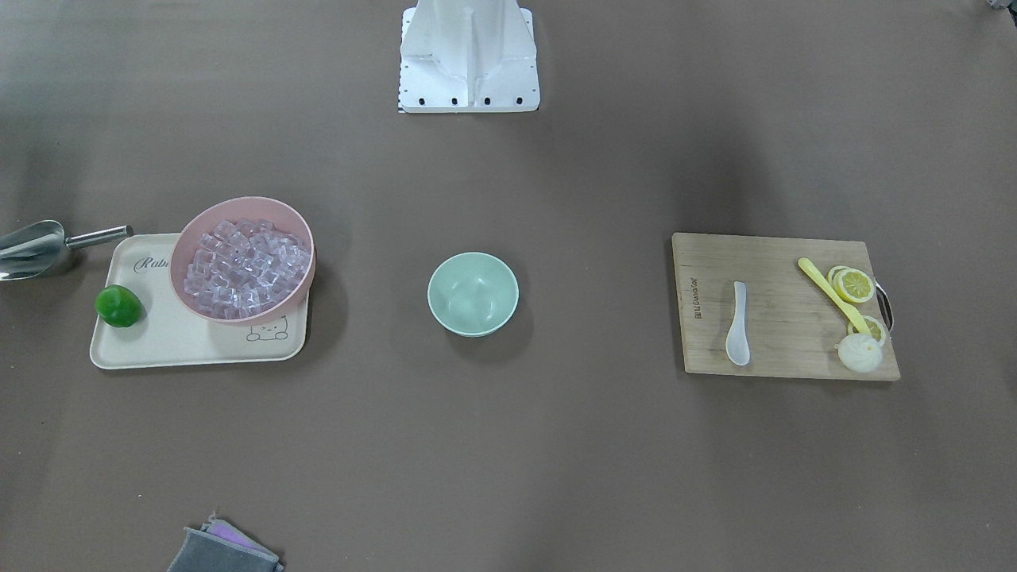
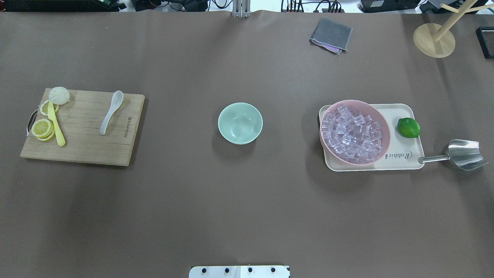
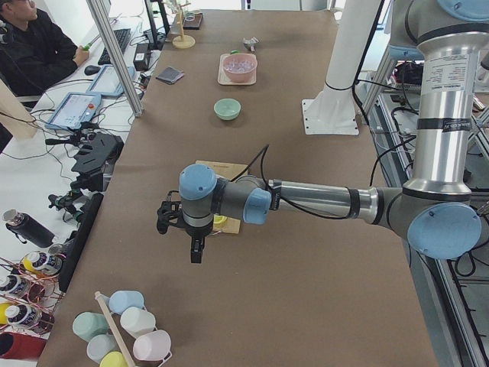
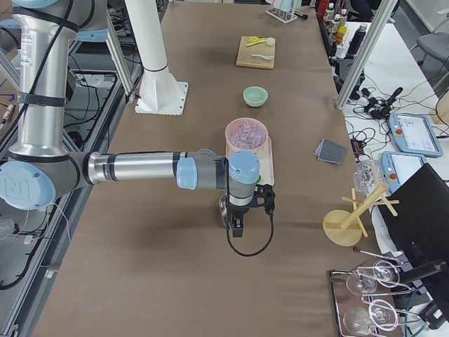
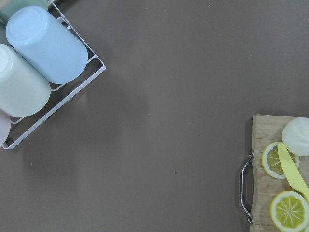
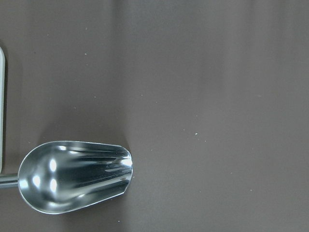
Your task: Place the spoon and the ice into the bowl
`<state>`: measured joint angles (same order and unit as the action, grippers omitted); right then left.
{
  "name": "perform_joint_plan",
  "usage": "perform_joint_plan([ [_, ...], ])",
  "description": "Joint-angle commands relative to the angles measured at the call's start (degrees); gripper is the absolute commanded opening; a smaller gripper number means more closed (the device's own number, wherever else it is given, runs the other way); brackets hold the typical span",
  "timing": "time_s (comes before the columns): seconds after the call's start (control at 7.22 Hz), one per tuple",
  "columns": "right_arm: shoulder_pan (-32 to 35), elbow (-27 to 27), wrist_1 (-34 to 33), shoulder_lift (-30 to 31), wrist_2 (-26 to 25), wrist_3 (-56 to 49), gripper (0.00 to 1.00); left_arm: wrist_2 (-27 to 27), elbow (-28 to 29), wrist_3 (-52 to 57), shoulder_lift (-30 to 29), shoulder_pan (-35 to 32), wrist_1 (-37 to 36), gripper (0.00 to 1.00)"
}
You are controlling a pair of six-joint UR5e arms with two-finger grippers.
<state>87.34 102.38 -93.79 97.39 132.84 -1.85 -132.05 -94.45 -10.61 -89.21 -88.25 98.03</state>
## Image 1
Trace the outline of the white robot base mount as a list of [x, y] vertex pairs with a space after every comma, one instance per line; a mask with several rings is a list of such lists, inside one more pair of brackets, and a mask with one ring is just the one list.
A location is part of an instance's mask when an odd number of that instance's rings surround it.
[[418, 1], [400, 22], [399, 112], [539, 109], [534, 18], [518, 2]]

